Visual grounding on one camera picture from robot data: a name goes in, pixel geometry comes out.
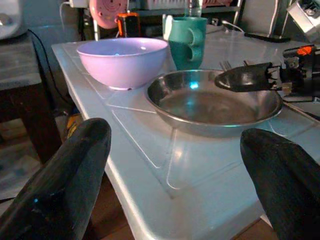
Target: bowl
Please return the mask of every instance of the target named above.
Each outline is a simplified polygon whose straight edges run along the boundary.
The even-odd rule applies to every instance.
[[[275,91],[233,92],[216,86],[221,70],[182,70],[157,77],[145,91],[159,116],[183,132],[239,137],[277,116],[283,101]]]
[[[168,43],[160,39],[128,37],[91,41],[77,52],[94,79],[115,90],[128,90],[158,75],[167,48]]]

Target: mug handle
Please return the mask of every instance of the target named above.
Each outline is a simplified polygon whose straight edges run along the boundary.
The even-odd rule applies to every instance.
[[[202,51],[201,51],[201,47],[199,47],[199,45],[204,40],[203,33],[197,28],[195,28],[195,29],[189,28],[188,30],[192,34],[192,43],[189,44],[189,47],[192,51],[192,58],[190,58],[189,61],[190,62],[197,62],[202,59]]]

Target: pink object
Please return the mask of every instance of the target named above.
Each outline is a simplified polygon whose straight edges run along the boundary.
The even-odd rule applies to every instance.
[[[91,16],[104,29],[117,27],[117,14],[125,13],[127,0],[90,0]]]
[[[81,62],[100,83],[116,90],[138,88],[154,77],[166,59],[168,43],[128,37],[91,41],[78,47]]]
[[[233,0],[203,0],[202,7],[230,6]]]

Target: mug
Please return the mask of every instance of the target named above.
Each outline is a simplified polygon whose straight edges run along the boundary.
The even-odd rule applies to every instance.
[[[176,69],[199,68],[204,57],[207,19],[168,15],[162,24],[163,38],[169,42]]]

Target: stainless steel bowl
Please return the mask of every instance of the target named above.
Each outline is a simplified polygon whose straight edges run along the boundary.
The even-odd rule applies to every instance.
[[[280,113],[275,91],[232,92],[215,85],[220,70],[183,70],[156,78],[146,89],[159,116],[181,131],[207,137],[239,136]]]

